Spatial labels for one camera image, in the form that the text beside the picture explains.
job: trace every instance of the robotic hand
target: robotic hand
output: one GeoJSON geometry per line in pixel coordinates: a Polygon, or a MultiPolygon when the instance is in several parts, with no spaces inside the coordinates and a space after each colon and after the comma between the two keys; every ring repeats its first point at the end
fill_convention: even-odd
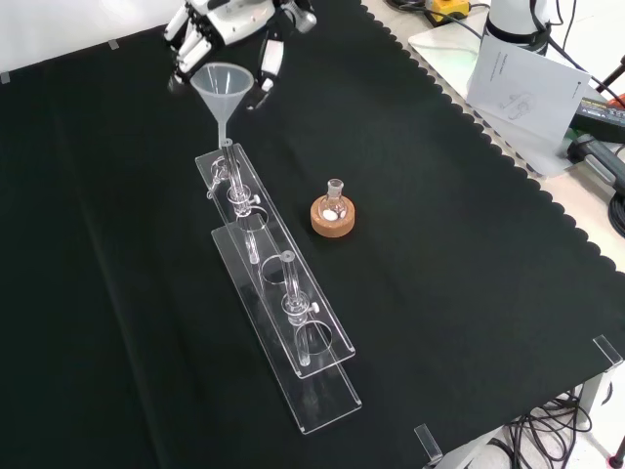
{"type": "Polygon", "coordinates": [[[176,57],[170,90],[188,83],[221,48],[266,32],[260,69],[248,95],[248,109],[259,107],[277,82],[284,43],[277,17],[284,14],[295,28],[309,32],[316,16],[309,0],[187,0],[165,29],[176,57]]]}

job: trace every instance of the black tablecloth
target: black tablecloth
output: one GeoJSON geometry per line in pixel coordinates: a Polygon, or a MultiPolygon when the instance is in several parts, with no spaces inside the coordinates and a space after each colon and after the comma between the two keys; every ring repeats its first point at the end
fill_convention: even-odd
{"type": "Polygon", "coordinates": [[[156,29],[0,87],[3,467],[421,467],[414,427],[452,450],[606,369],[594,337],[625,350],[613,264],[355,0],[315,6],[229,134],[356,346],[363,408],[295,427],[210,237],[193,159],[216,125],[166,91],[156,29]],[[357,206],[339,240],[308,214],[333,177],[357,206]]]}

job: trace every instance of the gray floor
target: gray floor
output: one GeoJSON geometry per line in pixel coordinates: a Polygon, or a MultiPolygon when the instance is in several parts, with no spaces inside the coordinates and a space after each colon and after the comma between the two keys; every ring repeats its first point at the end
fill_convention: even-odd
{"type": "MultiPolygon", "coordinates": [[[[605,468],[606,460],[616,452],[625,437],[625,366],[616,370],[612,379],[614,393],[612,399],[592,415],[593,430],[591,433],[578,434],[575,450],[570,458],[567,469],[605,468]]],[[[570,432],[564,438],[569,442],[570,432]]],[[[502,432],[497,436],[502,441],[502,432]]],[[[522,453],[533,469],[549,468],[548,462],[540,455],[531,443],[529,435],[523,438],[522,453]]],[[[552,454],[560,454],[559,445],[549,437],[543,438],[544,445],[552,454]]],[[[487,446],[474,459],[471,469],[509,469],[510,459],[499,448],[487,446]]]]}

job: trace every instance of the table surface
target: table surface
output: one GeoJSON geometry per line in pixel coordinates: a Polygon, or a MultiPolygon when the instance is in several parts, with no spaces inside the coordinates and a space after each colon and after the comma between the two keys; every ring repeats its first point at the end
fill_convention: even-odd
{"type": "MultiPolygon", "coordinates": [[[[363,409],[298,434],[210,242],[219,217],[192,158],[215,146],[215,129],[194,95],[167,94],[170,57],[159,31],[147,31],[116,51],[103,45],[18,70],[0,89],[0,245],[8,271],[20,273],[3,278],[4,301],[16,312],[10,344],[24,350],[11,368],[11,402],[15,418],[46,423],[22,423],[16,451],[3,454],[10,462],[37,457],[59,409],[93,408],[89,383],[75,386],[75,373],[89,376],[80,366],[94,363],[82,362],[85,350],[120,369],[115,399],[104,395],[90,413],[108,431],[67,419],[55,460],[82,435],[75,467],[94,448],[104,456],[90,467],[151,467],[154,458],[166,467],[418,467],[426,456],[414,427],[428,424],[452,450],[605,369],[593,337],[625,341],[622,278],[610,263],[355,1],[317,4],[323,21],[290,42],[280,93],[231,128],[356,346],[346,371],[363,409]],[[357,226],[329,241],[307,214],[324,181],[343,175],[357,226]],[[41,233],[54,237],[37,244],[41,233]],[[93,277],[63,263],[67,252],[93,277]],[[75,326],[55,329],[59,349],[31,330],[49,311],[75,326]],[[111,351],[102,345],[115,316],[136,388],[121,337],[111,351]],[[24,369],[41,373],[43,356],[52,384],[21,380],[24,369]],[[114,422],[128,430],[117,440],[114,422]]],[[[252,64],[254,45],[223,58],[252,64]]]]}
{"type": "MultiPolygon", "coordinates": [[[[391,30],[392,34],[408,51],[412,58],[419,62],[424,60],[414,52],[408,44],[408,39],[414,34],[431,28],[430,23],[422,16],[407,15],[389,8],[384,0],[363,0],[369,12],[377,21],[391,30]]],[[[571,2],[562,1],[564,22],[568,24],[571,2]]],[[[584,64],[598,77],[607,76],[620,63],[625,51],[625,29],[618,24],[618,12],[625,14],[623,2],[604,0],[602,2],[581,2],[576,14],[576,21],[571,30],[568,52],[584,64]]],[[[561,43],[565,30],[562,27],[554,28],[554,37],[561,43]]],[[[438,82],[446,93],[454,97],[454,102],[463,106],[466,112],[471,112],[464,104],[464,100],[444,82],[438,82]]],[[[613,86],[615,92],[625,92],[625,76],[621,77],[613,86]]],[[[523,166],[511,150],[506,147],[492,131],[484,129],[499,147],[510,157],[515,158],[523,166]]],[[[577,227],[588,234],[602,254],[611,259],[620,272],[625,272],[625,238],[621,237],[607,219],[607,204],[614,195],[614,190],[607,187],[601,179],[585,164],[578,164],[565,174],[555,178],[543,178],[535,174],[530,177],[538,181],[544,191],[547,191],[557,202],[564,207],[566,214],[575,219],[577,227]]]]}

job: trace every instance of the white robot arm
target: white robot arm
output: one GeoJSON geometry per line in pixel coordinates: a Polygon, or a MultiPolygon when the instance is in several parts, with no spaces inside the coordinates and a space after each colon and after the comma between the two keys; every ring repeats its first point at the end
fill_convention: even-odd
{"type": "Polygon", "coordinates": [[[316,25],[309,0],[187,0],[165,29],[165,40],[177,53],[170,89],[188,83],[217,50],[263,31],[266,40],[248,108],[258,107],[277,82],[284,43],[277,16],[285,15],[301,33],[316,25]]]}
{"type": "Polygon", "coordinates": [[[551,28],[550,0],[492,0],[484,34],[544,55],[551,28]]]}

